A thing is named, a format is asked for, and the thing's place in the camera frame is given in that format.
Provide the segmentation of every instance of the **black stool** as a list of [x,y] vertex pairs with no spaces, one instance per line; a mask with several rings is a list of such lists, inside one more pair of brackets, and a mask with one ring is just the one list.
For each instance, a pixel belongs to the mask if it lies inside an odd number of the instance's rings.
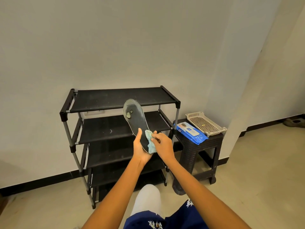
[[[178,123],[181,122],[187,122],[187,119],[180,119],[178,120]],[[196,145],[195,143],[191,142],[189,139],[187,139],[185,136],[183,136],[178,131],[176,132],[176,137],[183,145],[183,150],[181,153],[181,158],[179,163],[189,172],[192,173],[194,164],[195,164],[195,158],[196,154],[199,153],[199,155],[204,159],[204,161],[212,168],[211,170],[195,174],[194,177],[198,180],[205,180],[209,179],[210,184],[214,184],[216,182],[215,173],[216,168],[218,164],[220,149],[222,140],[224,138],[224,135],[222,133],[217,134],[215,136],[210,136],[207,140],[202,142],[199,145]],[[206,153],[205,150],[215,148],[214,150],[214,156],[211,159],[209,155]],[[173,189],[176,194],[178,195],[184,195],[185,192],[182,189],[181,185],[177,181],[176,177],[174,176],[173,181]]]

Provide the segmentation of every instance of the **blue shirt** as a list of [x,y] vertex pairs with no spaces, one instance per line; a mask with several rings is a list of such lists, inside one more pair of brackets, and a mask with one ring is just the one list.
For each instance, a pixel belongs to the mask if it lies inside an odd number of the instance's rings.
[[173,215],[163,219],[151,211],[130,216],[123,229],[208,229],[191,200],[187,200]]

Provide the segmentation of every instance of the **wall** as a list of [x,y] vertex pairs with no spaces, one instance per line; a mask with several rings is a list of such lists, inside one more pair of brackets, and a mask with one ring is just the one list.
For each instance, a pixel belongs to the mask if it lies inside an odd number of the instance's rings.
[[0,0],[0,188],[77,169],[59,118],[70,88],[164,85],[180,117],[202,110],[232,2]]
[[304,4],[284,0],[266,48],[274,67],[247,126],[305,113]]
[[243,122],[232,124],[232,121],[239,115],[238,105],[280,3],[281,0],[234,0],[204,108],[208,118],[228,128],[220,159],[230,155],[241,132],[239,124],[244,126]]

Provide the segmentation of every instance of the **beige floor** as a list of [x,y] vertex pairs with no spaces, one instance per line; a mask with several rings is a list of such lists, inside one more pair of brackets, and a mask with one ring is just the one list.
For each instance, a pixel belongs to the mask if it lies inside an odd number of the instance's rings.
[[[238,139],[228,163],[218,167],[216,183],[202,183],[252,228],[304,228],[304,152],[304,128],[274,125],[247,132]],[[194,172],[200,169],[206,166],[198,159]],[[174,213],[187,199],[176,195],[171,183],[170,178],[167,187],[157,186],[163,216]],[[123,222],[137,194],[133,193]],[[0,227],[72,229],[82,226],[92,211],[78,178],[11,196]]]

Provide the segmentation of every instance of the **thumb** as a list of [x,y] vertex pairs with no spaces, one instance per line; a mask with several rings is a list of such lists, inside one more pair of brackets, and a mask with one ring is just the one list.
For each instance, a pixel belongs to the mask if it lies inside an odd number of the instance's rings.
[[137,136],[135,137],[135,141],[140,142],[141,136],[142,136],[142,129],[138,128],[138,133]]
[[150,140],[154,143],[155,148],[157,148],[158,146],[160,146],[159,142],[158,142],[156,139],[152,138],[152,139],[150,139]]

